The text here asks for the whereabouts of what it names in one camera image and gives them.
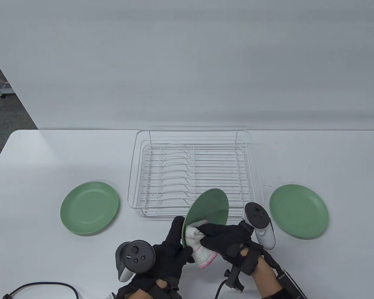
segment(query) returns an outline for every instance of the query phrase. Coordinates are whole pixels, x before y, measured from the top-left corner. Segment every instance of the white wire dish rack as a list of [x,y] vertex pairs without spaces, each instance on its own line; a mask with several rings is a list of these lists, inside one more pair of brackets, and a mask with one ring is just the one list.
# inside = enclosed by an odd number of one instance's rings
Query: white wire dish rack
[[249,144],[251,136],[245,130],[139,131],[128,204],[147,217],[185,216],[201,193],[219,188],[229,200],[228,217],[240,218],[247,202],[263,203]]

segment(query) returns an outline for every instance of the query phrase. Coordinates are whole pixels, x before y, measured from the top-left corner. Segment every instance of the hand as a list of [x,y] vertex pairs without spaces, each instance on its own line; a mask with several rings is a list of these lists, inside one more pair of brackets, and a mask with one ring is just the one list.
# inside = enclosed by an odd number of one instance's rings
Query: hand
[[215,225],[208,223],[198,227],[206,237],[201,240],[201,245],[218,252],[223,259],[240,267],[247,255],[244,248],[255,248],[261,250],[261,245],[251,241],[252,231],[248,231],[241,225]]
[[182,216],[174,218],[165,241],[153,246],[156,254],[155,264],[147,272],[134,275],[131,283],[135,287],[147,292],[159,279],[171,287],[178,286],[183,266],[193,253],[191,247],[183,248],[180,244],[183,222]]

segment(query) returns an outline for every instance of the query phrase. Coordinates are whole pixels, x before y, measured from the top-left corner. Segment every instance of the wrist strap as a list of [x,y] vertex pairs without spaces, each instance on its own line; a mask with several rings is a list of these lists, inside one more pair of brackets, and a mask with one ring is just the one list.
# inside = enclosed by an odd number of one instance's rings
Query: wrist strap
[[249,251],[241,265],[241,272],[251,275],[258,265],[258,258],[262,255],[263,246],[252,242],[249,244]]
[[147,292],[153,299],[181,299],[182,297],[175,289],[168,286],[165,289],[161,289],[157,284]]

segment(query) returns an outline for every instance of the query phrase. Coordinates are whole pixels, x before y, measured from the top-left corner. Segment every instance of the plate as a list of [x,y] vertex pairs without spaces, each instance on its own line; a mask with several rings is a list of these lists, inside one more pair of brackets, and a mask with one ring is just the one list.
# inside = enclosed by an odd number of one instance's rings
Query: plate
[[81,184],[65,197],[60,210],[63,225],[78,235],[90,235],[107,226],[119,208],[119,196],[110,185]]
[[184,219],[181,231],[181,242],[186,246],[186,226],[201,220],[208,220],[209,223],[225,225],[228,218],[227,195],[218,188],[213,188],[202,193],[194,201]]
[[298,238],[316,238],[328,227],[325,203],[301,185],[277,188],[270,197],[270,212],[281,229]]

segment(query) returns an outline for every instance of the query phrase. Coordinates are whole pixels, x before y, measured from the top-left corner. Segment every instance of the white vr controller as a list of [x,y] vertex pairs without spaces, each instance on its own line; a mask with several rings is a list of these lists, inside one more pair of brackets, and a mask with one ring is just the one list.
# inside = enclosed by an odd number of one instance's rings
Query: white vr controller
[[254,228],[258,243],[265,250],[271,250],[276,245],[273,225],[266,210],[255,202],[249,202],[244,207],[242,219]]

